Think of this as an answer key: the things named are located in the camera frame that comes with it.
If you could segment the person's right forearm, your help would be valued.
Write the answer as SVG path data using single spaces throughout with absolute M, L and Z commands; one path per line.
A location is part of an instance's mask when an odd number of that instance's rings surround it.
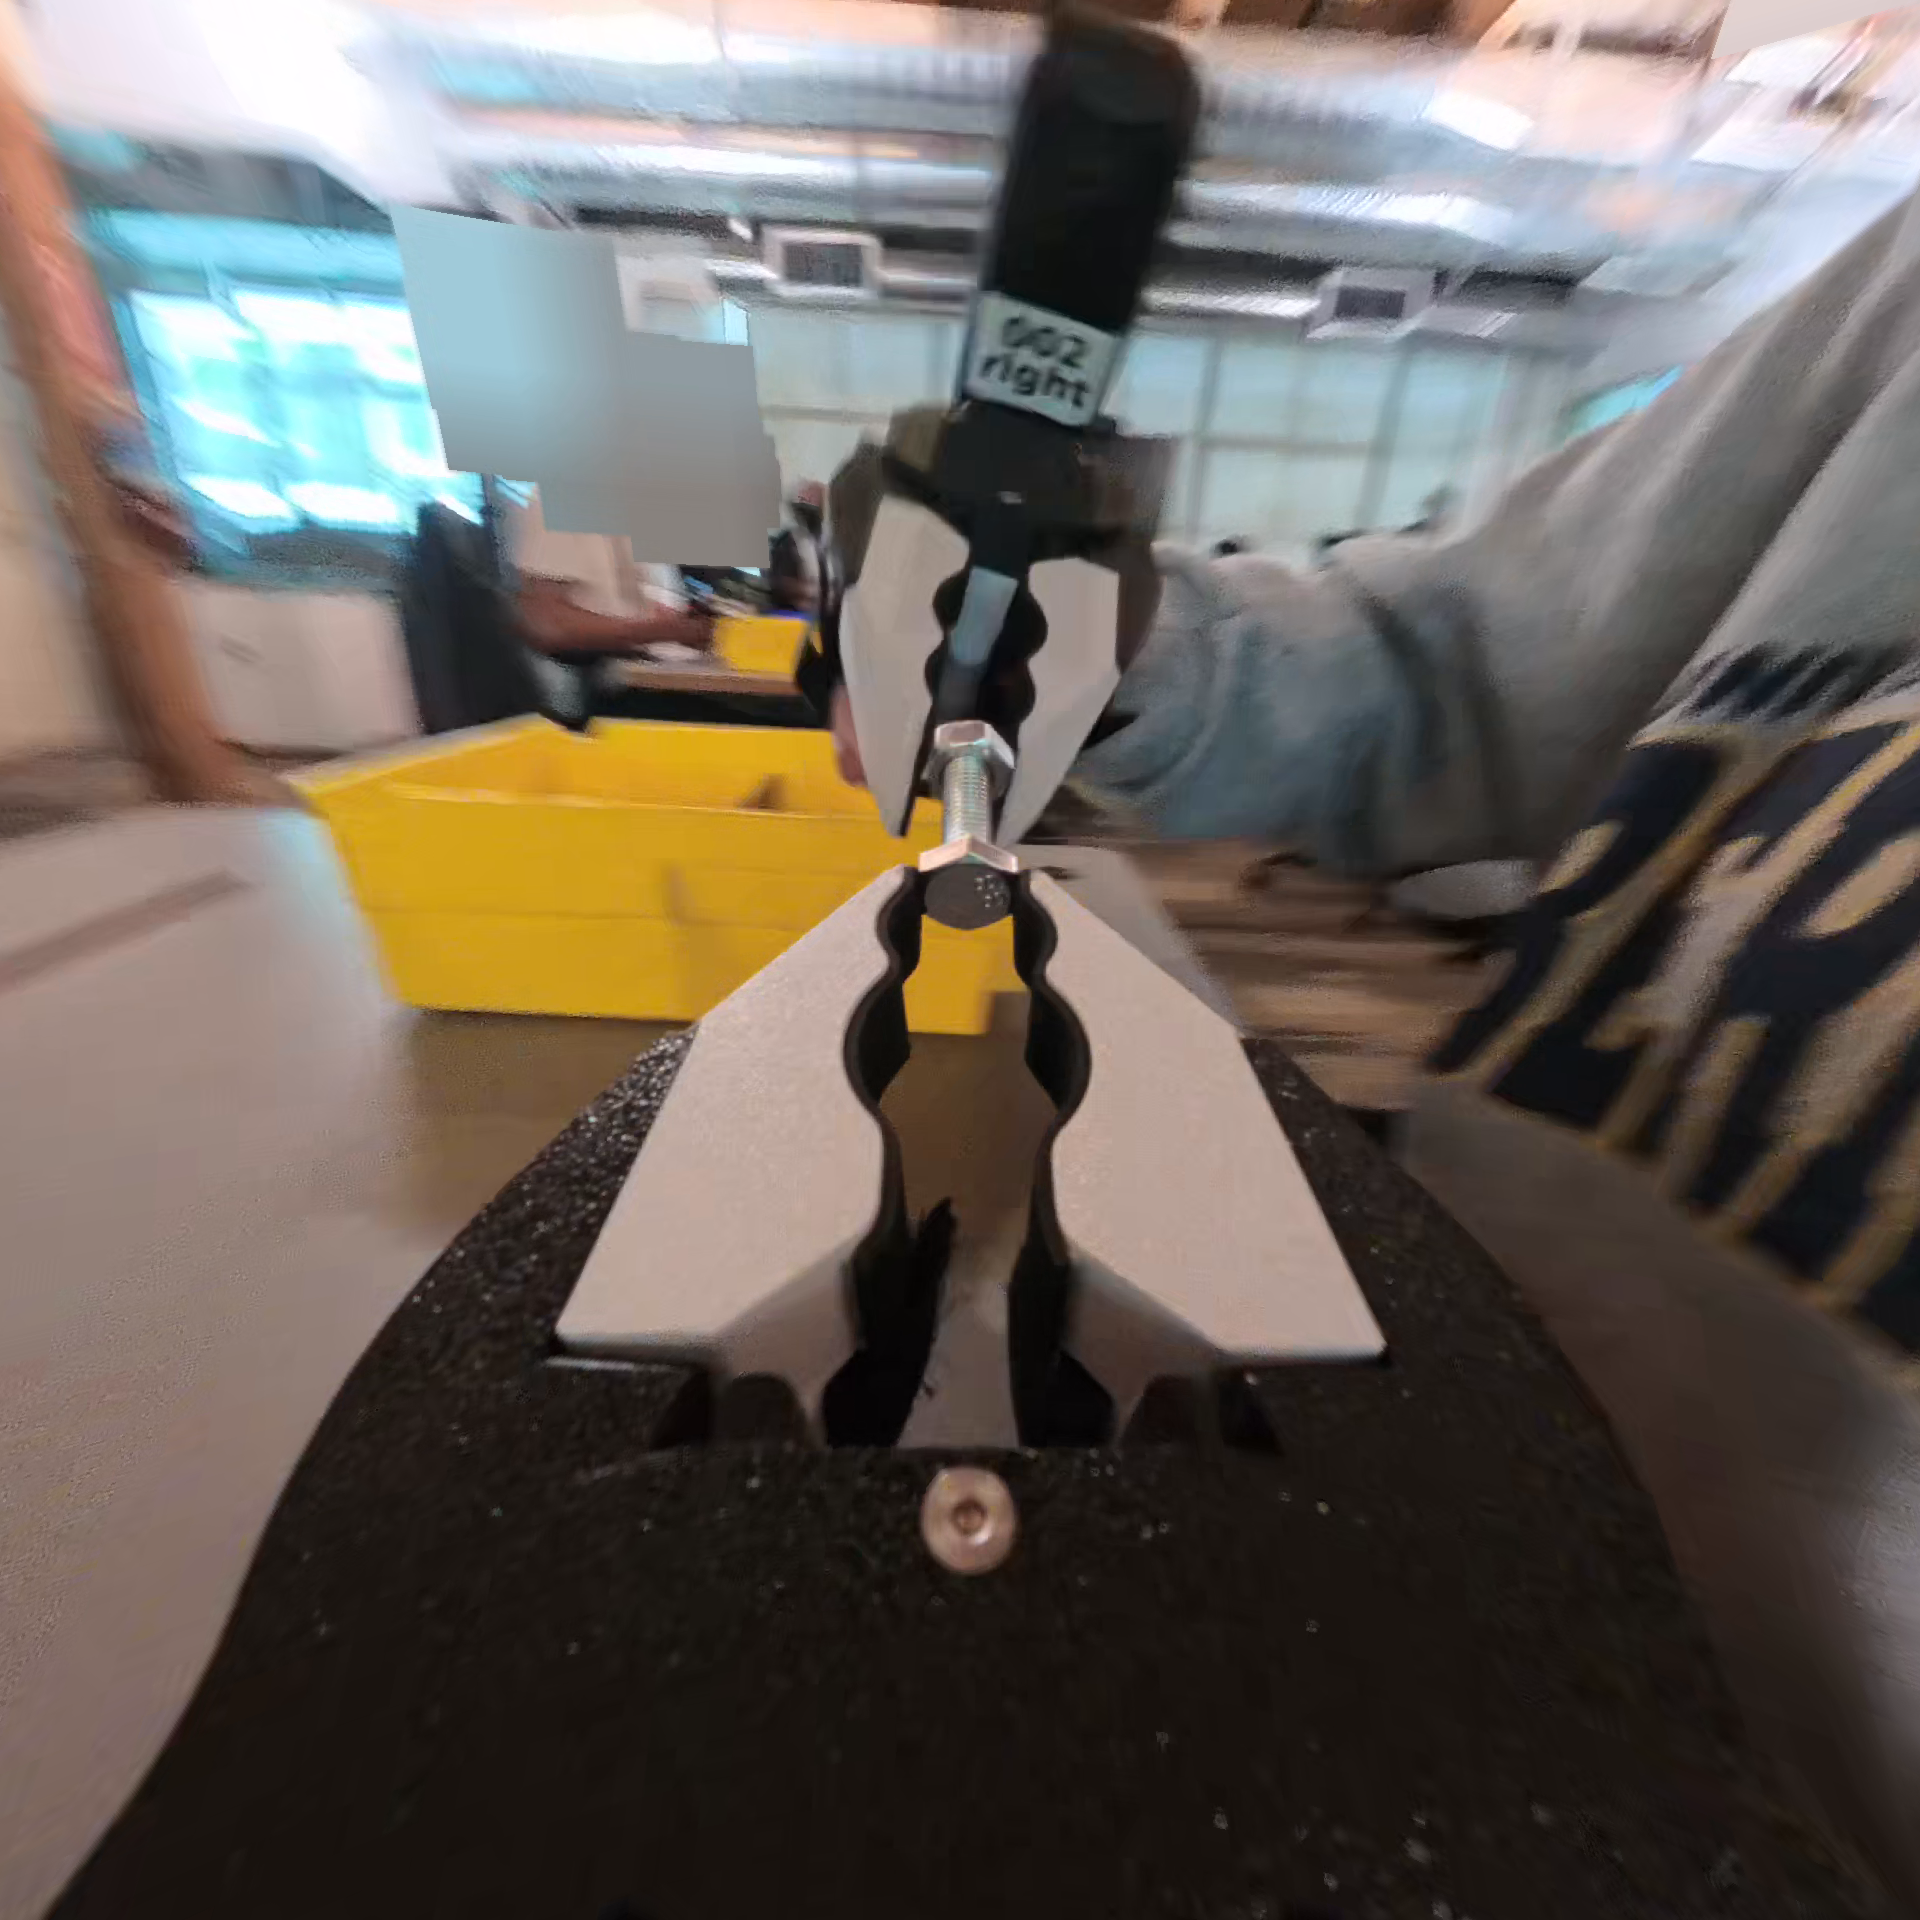
M 1909 198 L 1464 530 L 1313 567 L 1165 544 L 1070 782 L 1342 874 L 1544 856 L 1699 676 L 1739 703 L 1915 670 L 1915 378 Z

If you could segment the silver hex bolt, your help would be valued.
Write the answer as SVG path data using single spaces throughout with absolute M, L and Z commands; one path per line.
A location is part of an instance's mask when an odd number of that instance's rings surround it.
M 1012 786 L 1014 768 L 1014 750 L 994 727 L 973 717 L 934 727 L 929 780 L 939 792 L 942 842 L 971 831 L 1000 845 L 1000 803 Z

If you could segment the yellow plastic bin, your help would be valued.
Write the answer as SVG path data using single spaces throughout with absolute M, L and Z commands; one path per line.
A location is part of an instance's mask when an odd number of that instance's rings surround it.
M 429 1012 L 693 1022 L 877 875 L 907 837 L 821 732 L 537 715 L 293 778 L 394 994 Z

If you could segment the person's torso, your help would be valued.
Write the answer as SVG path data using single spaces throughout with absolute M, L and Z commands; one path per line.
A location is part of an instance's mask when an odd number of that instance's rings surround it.
M 1915 654 L 1686 672 L 1550 864 L 1438 1084 L 1642 1166 L 1915 1363 Z

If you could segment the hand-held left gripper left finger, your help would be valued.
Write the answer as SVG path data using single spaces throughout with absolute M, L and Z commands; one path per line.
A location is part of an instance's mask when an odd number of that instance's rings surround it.
M 561 1310 L 566 1360 L 768 1380 L 829 1446 L 922 1396 L 954 1202 L 916 1214 L 882 1095 L 909 1056 L 922 878 L 889 868 L 718 1000 Z

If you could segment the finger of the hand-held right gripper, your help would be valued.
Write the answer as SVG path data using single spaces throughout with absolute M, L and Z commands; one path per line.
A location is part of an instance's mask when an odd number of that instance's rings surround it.
M 1000 707 L 980 715 L 1000 742 L 994 844 L 1014 847 L 1066 782 L 1120 682 L 1120 575 L 1078 558 L 1036 563 L 1021 582 L 990 567 L 984 575 L 990 587 L 1005 587 L 980 679 L 984 693 L 1000 693 Z M 1014 634 L 1020 591 L 1041 613 L 1041 647 L 1021 662 L 997 664 Z
M 891 837 L 905 837 L 922 791 L 933 691 L 946 644 L 939 589 L 964 579 L 970 544 L 922 503 L 880 500 L 870 540 L 840 608 L 840 655 L 865 783 Z

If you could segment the wooden pillar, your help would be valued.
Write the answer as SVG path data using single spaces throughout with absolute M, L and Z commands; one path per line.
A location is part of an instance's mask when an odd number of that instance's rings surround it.
M 158 799 L 266 810 L 289 799 L 219 736 L 176 575 L 186 525 L 133 458 L 146 430 L 109 342 L 105 294 L 32 71 L 17 4 L 2 52 L 2 293 L 6 344 L 120 736 Z

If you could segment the black office chair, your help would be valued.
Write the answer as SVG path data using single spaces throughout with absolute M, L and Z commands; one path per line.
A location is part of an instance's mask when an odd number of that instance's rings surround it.
M 428 736 L 542 710 L 512 591 L 485 523 L 422 503 L 397 575 L 401 643 Z

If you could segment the white cabinet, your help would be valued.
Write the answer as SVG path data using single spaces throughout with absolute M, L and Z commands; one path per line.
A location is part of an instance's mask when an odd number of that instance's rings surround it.
M 353 754 L 418 736 L 392 596 L 186 580 L 178 602 L 225 742 Z

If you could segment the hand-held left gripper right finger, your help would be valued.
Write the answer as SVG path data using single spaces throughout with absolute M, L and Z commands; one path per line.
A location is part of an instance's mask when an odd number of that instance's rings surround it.
M 1045 870 L 1024 1068 L 1052 1106 L 1005 1286 L 1020 1444 L 1098 1450 L 1163 1380 L 1378 1364 L 1385 1333 L 1235 1020 Z

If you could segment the wooden desk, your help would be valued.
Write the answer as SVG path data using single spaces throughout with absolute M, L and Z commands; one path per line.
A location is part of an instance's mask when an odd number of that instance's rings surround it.
M 824 727 L 790 676 L 725 662 L 614 661 L 592 688 L 595 724 L 645 723 L 714 728 Z

